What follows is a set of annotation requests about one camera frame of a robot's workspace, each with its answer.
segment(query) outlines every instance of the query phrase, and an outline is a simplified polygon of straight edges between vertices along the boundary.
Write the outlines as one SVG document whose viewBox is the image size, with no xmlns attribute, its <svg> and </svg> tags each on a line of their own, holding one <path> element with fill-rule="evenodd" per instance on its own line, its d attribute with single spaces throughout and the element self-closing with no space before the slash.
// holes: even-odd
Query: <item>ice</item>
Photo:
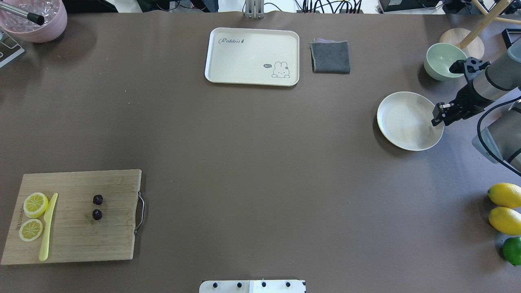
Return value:
<svg viewBox="0 0 521 293">
<path fill-rule="evenodd" d="M 26 3 L 19 3 L 18 7 L 25 11 L 42 15 L 45 18 L 45 22 L 42 25 L 44 26 L 56 16 L 60 3 L 59 1 L 28 0 Z M 4 19 L 4 24 L 10 31 L 30 32 L 40 27 L 36 23 L 17 15 L 11 13 L 4 13 L 4 15 L 7 16 Z"/>
</svg>

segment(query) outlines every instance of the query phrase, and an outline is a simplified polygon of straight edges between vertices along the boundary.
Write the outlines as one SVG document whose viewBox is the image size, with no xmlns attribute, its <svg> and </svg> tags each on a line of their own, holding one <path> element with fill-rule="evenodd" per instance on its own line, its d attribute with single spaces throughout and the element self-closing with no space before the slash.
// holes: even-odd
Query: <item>lemon slice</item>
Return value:
<svg viewBox="0 0 521 293">
<path fill-rule="evenodd" d="M 43 231 L 43 223 L 39 219 L 30 219 L 20 227 L 20 238 L 23 241 L 33 241 L 37 239 Z"/>
<path fill-rule="evenodd" d="M 47 206 L 49 206 L 49 200 L 45 194 L 35 192 L 23 202 L 23 211 L 26 213 L 27 217 L 37 218 L 43 215 L 45 210 L 47 210 Z"/>
</svg>

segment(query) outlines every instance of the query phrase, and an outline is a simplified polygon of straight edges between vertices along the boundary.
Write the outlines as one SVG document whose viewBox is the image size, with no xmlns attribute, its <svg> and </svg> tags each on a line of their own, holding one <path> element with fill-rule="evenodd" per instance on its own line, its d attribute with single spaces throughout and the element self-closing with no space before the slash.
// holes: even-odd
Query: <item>pink bowl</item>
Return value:
<svg viewBox="0 0 521 293">
<path fill-rule="evenodd" d="M 37 29 L 30 32 L 17 32 L 11 30 L 6 26 L 4 20 L 7 18 L 16 19 L 19 17 L 3 10 L 0 10 L 0 26 L 11 36 L 16 36 L 29 42 L 45 43 L 54 40 L 55 38 L 59 37 L 63 31 L 65 31 L 65 27 L 67 26 L 67 11 L 65 11 L 65 6 L 61 0 L 49 1 L 51 1 L 53 5 L 59 5 L 58 13 L 48 23 L 45 23 Z M 20 3 L 26 3 L 27 0 L 4 0 L 4 2 L 18 7 Z"/>
</svg>

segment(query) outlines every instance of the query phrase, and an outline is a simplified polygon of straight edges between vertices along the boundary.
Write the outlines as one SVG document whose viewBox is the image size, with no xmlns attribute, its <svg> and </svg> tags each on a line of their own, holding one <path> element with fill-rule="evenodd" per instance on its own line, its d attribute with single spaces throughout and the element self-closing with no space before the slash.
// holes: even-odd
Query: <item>lime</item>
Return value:
<svg viewBox="0 0 521 293">
<path fill-rule="evenodd" d="M 499 232 L 521 234 L 521 214 L 507 207 L 500 206 L 490 211 L 489 222 Z"/>
<path fill-rule="evenodd" d="M 488 190 L 490 200 L 500 206 L 514 209 L 521 206 L 521 187 L 511 183 L 498 183 Z"/>
<path fill-rule="evenodd" d="M 45 210 L 47 210 L 47 206 L 49 206 L 49 199 L 47 199 L 45 194 L 35 192 L 23 202 L 23 211 L 27 217 L 37 218 L 43 215 Z"/>
<path fill-rule="evenodd" d="M 503 256 L 513 265 L 521 265 L 521 237 L 513 237 L 505 240 L 503 244 Z"/>
<path fill-rule="evenodd" d="M 33 241 L 37 239 L 43 231 L 43 223 L 39 219 L 30 219 L 20 227 L 20 238 L 23 241 Z"/>
</svg>

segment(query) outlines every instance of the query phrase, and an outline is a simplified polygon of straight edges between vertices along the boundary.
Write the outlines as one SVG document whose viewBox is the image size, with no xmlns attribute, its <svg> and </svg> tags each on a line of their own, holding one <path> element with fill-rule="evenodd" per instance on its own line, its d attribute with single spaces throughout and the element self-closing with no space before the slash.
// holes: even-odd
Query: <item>cutting board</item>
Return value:
<svg viewBox="0 0 521 293">
<path fill-rule="evenodd" d="M 135 214 L 141 170 L 25 174 L 16 200 L 1 264 L 42 263 L 38 260 L 43 237 L 25 242 L 20 225 L 29 218 L 24 200 L 34 192 L 58 200 L 51 225 L 49 257 L 45 263 L 131 260 L 134 255 Z M 95 205 L 95 195 L 103 203 Z M 92 211 L 103 217 L 95 221 Z"/>
</svg>

